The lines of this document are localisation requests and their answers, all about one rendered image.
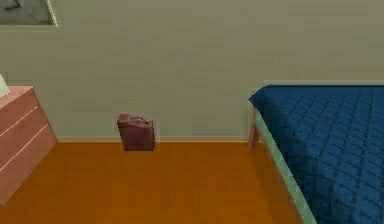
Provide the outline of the framed wall picture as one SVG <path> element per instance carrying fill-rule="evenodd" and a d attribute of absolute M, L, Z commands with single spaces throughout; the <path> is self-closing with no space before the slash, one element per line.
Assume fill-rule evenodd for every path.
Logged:
<path fill-rule="evenodd" d="M 0 0 L 0 26 L 58 26 L 54 0 Z"/>

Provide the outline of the bed with blue quilt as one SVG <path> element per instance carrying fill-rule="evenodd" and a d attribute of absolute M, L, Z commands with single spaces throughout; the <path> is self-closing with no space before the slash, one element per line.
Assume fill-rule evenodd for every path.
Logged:
<path fill-rule="evenodd" d="M 300 224 L 384 224 L 384 85 L 266 85 L 249 98 Z"/>

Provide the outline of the pale green lamp shade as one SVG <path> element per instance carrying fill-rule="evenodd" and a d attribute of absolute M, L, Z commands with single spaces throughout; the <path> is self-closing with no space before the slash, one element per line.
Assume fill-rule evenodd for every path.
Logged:
<path fill-rule="evenodd" d="M 8 95 L 10 93 L 10 90 L 9 90 L 9 87 L 8 85 L 6 84 L 3 76 L 0 74 L 0 99 L 2 99 L 3 97 L 5 97 L 6 95 Z"/>

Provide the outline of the dark red canister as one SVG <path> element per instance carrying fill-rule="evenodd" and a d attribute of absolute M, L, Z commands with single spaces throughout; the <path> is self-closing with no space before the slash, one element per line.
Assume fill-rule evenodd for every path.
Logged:
<path fill-rule="evenodd" d="M 120 114 L 117 126 L 125 151 L 153 151 L 155 149 L 156 141 L 152 120 L 130 114 Z"/>

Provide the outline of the pink chest of drawers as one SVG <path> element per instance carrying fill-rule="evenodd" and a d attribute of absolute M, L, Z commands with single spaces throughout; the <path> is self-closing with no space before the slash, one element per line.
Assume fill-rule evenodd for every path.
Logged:
<path fill-rule="evenodd" d="M 56 144 L 33 86 L 10 86 L 0 99 L 0 206 Z"/>

